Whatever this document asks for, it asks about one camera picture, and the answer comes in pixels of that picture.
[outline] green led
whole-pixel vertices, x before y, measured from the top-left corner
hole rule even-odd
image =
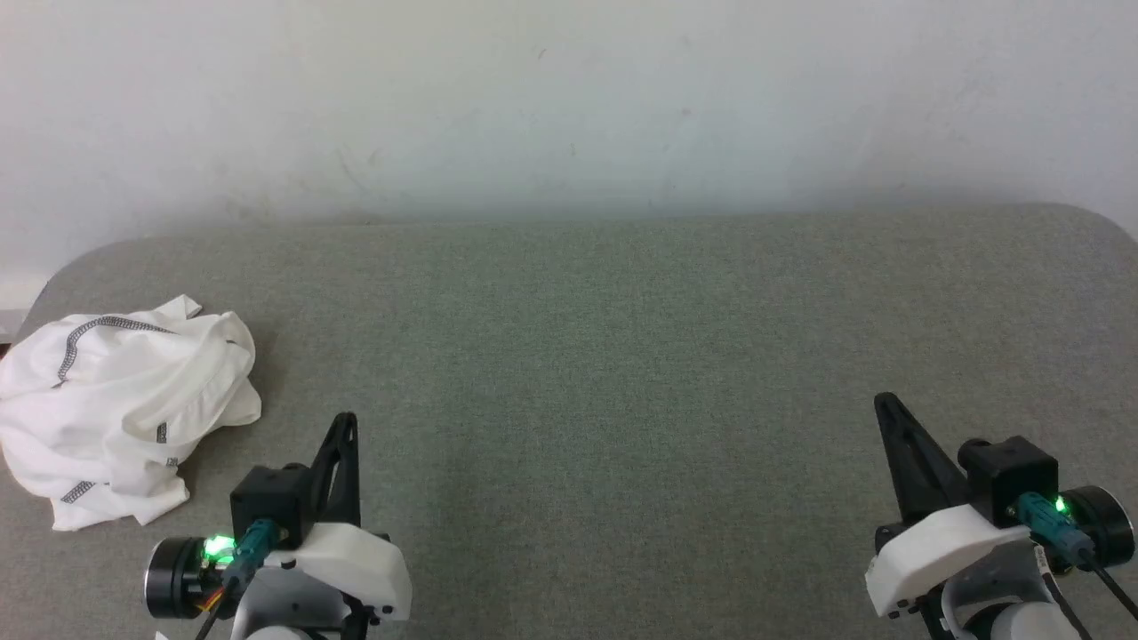
[[[201,555],[205,556],[207,560],[232,563],[234,548],[237,548],[237,541],[232,538],[228,535],[215,535],[206,539],[205,545],[201,549]]]

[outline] white garment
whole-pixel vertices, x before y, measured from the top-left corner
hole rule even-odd
[[[0,445],[19,484],[51,499],[56,531],[154,520],[189,499],[178,465],[198,441],[261,417],[249,329],[200,310],[183,295],[68,315],[0,360]]]

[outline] wall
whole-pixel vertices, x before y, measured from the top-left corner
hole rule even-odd
[[[0,309],[117,239],[1046,199],[1138,231],[1138,5],[0,8]]]

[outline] cable connector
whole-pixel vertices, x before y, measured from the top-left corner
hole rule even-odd
[[[1095,553],[1095,542],[1064,516],[1055,503],[1031,491],[1015,502],[1015,516],[1063,555],[1071,566],[1085,563],[1083,553]]]
[[[245,535],[241,536],[237,549],[233,551],[233,561],[225,567],[221,575],[222,584],[229,584],[231,577],[237,579],[237,584],[232,589],[232,598],[240,598],[245,590],[253,582],[253,576],[265,564],[265,558],[277,547],[280,541],[280,528],[277,523],[261,518],[254,520]]]

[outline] gray tablecloth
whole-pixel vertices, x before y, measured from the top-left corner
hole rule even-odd
[[[6,638],[191,638],[151,621],[167,535],[225,531],[254,463],[362,427],[364,525],[415,584],[413,639],[921,638],[863,573],[896,519],[872,399],[955,454],[1022,434],[1063,484],[1138,501],[1138,247],[1022,205],[907,214],[262,229],[115,245],[24,333],[190,294],[257,342],[264,416],[206,438],[147,527],[50,532],[0,477]],[[1138,591],[1138,571],[1118,577]],[[1133,622],[1063,583],[1097,638]],[[223,637],[218,625],[216,637]]]

